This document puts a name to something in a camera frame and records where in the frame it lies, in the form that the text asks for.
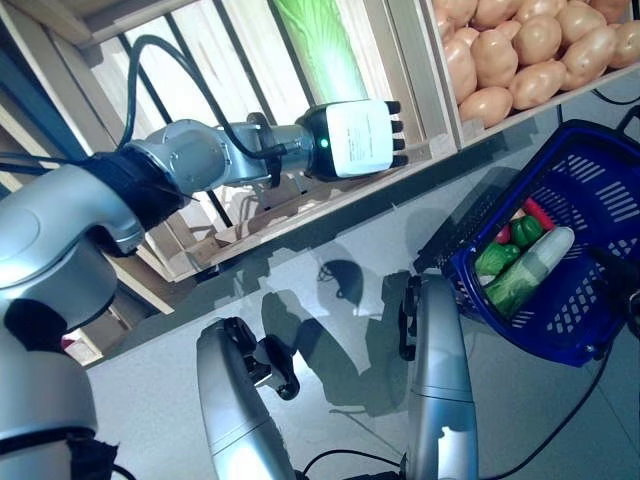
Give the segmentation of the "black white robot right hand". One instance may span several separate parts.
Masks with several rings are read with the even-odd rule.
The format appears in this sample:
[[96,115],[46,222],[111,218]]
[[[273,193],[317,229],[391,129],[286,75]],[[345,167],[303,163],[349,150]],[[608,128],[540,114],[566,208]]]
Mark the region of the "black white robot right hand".
[[638,324],[639,262],[597,247],[591,247],[589,255],[602,268],[596,290],[605,296],[614,313],[630,324]]

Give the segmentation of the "black white robot left hand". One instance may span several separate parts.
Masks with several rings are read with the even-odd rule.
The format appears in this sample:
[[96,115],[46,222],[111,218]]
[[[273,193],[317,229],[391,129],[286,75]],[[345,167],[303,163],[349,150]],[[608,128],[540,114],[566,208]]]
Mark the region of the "black white robot left hand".
[[305,174],[325,182],[360,178],[409,163],[398,101],[354,100],[318,105],[296,120],[311,137]]

